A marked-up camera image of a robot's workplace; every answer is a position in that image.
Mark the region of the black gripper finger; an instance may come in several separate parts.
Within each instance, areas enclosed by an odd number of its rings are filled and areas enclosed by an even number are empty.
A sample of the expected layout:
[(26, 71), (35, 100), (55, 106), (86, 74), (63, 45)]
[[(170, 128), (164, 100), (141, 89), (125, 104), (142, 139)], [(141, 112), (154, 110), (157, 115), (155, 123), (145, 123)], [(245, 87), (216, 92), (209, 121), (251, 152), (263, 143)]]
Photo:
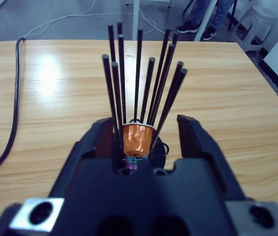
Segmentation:
[(65, 197), (86, 159), (104, 158), (112, 161), (112, 167), (122, 167), (116, 135), (113, 133), (113, 118), (103, 118), (92, 124), (70, 151), (50, 193), (50, 197)]
[(183, 158), (204, 160), (220, 193), (227, 201), (243, 201), (246, 196), (218, 143), (195, 118), (178, 115), (180, 147)]

